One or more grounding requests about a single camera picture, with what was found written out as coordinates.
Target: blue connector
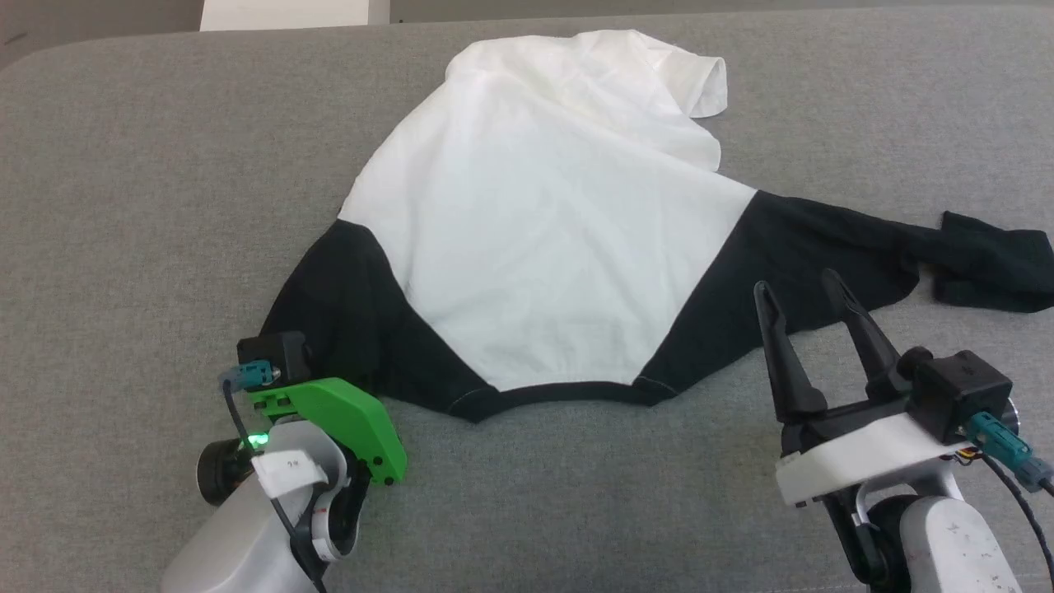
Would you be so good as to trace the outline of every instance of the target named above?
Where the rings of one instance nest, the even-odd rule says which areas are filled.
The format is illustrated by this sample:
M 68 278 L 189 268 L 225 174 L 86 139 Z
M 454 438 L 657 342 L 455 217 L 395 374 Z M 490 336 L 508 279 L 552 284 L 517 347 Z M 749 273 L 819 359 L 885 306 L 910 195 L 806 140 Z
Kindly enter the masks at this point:
M 274 370 L 271 369 L 271 363 L 266 360 L 254 360 L 246 364 L 239 364 L 231 371 L 236 374 L 237 378 L 234 383 L 238 390 L 270 386 L 275 380 Z
M 1033 456 L 1032 448 L 1021 440 L 995 416 L 981 412 L 970 417 L 964 427 L 967 438 L 981 453 L 992 457 L 1014 473 L 1021 488 L 1029 492 L 1039 492 L 1040 482 L 1054 476 L 1052 469 L 1042 459 Z

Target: white object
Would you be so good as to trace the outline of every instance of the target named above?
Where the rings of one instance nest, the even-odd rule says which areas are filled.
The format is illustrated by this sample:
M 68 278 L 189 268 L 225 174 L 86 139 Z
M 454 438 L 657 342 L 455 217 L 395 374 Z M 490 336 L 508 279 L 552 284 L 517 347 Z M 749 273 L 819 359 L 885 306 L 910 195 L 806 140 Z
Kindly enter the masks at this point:
M 933 438 L 906 413 L 876 420 L 866 427 L 813 448 L 788 455 L 776 464 L 776 482 L 787 505 L 806 502 L 854 485 L 876 480 L 884 488 L 886 476 L 900 483 L 913 468 L 926 467 L 942 455 L 971 447 L 945 446 Z
M 355 533 L 351 536 L 351 546 L 347 547 L 347 553 L 340 550 L 340 547 L 333 541 L 333 537 L 330 535 L 329 515 L 333 511 L 333 501 L 339 492 L 339 489 L 333 489 L 319 496 L 315 502 L 314 514 L 311 516 L 311 545 L 318 557 L 326 562 L 335 562 L 347 558 L 354 551 L 355 543 L 358 542 L 358 521 L 355 521 Z
M 278 451 L 253 457 L 253 469 L 268 498 L 317 483 L 326 483 L 326 472 L 304 451 Z
M 201 31 L 387 24 L 390 0 L 206 0 Z
M 326 433 L 308 421 L 276 424 L 268 453 L 306 455 L 323 476 L 347 480 L 347 460 Z M 311 488 L 292 490 L 278 498 L 296 525 L 311 499 Z M 268 494 L 254 474 L 213 513 L 180 550 L 161 577 L 161 593 L 309 593 L 311 580 L 289 548 Z
M 726 103 L 721 58 L 636 31 L 480 41 L 339 218 L 497 390 L 628 384 L 755 194 L 715 172 L 720 143 L 691 119 Z
M 912 593 L 1020 592 L 999 542 L 976 509 L 926 497 L 900 519 Z

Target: green led light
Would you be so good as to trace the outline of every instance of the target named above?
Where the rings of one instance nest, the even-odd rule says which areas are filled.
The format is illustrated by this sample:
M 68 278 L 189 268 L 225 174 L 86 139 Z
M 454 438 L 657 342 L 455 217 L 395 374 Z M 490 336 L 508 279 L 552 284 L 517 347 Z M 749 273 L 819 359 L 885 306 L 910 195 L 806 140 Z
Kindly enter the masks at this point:
M 249 435 L 249 444 L 253 446 L 253 449 L 258 449 L 267 444 L 271 440 L 266 434 L 264 435 Z

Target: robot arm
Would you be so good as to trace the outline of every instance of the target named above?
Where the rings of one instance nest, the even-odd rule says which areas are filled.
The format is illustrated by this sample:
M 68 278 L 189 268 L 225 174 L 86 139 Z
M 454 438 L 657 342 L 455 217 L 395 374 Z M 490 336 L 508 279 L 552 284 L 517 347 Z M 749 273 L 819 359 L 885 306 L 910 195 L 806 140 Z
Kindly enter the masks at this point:
M 854 575 L 875 593 L 1020 591 L 995 536 L 952 475 L 952 463 L 990 453 L 1010 460 L 1028 490 L 1050 485 L 1050 468 L 1022 451 L 1008 429 L 1018 426 L 1012 383 L 970 352 L 934 360 L 913 349 L 901 357 L 836 272 L 825 270 L 822 281 L 867 375 L 867 399 L 836 409 L 809 383 L 776 295 L 763 281 L 755 286 L 783 424 L 776 479 L 784 501 L 823 503 Z M 993 439 L 978 439 L 981 434 Z M 916 494 L 868 508 L 867 495 L 898 486 Z
M 384 407 L 339 379 L 311 381 L 304 337 L 238 343 L 238 368 L 220 386 L 239 438 L 212 443 L 198 487 L 216 513 L 180 551 L 162 593 L 325 591 L 326 568 L 351 554 L 369 485 L 391 486 L 406 452 Z M 275 421 L 246 433 L 233 393 Z

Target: white fabric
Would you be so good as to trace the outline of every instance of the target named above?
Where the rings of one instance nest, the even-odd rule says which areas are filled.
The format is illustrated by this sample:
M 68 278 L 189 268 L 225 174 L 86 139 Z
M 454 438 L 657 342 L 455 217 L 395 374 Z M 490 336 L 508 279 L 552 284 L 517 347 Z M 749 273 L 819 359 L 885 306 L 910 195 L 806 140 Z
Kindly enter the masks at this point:
M 636 31 L 473 43 L 339 217 L 499 390 L 628 383 L 755 193 L 690 119 L 726 103 L 721 58 Z

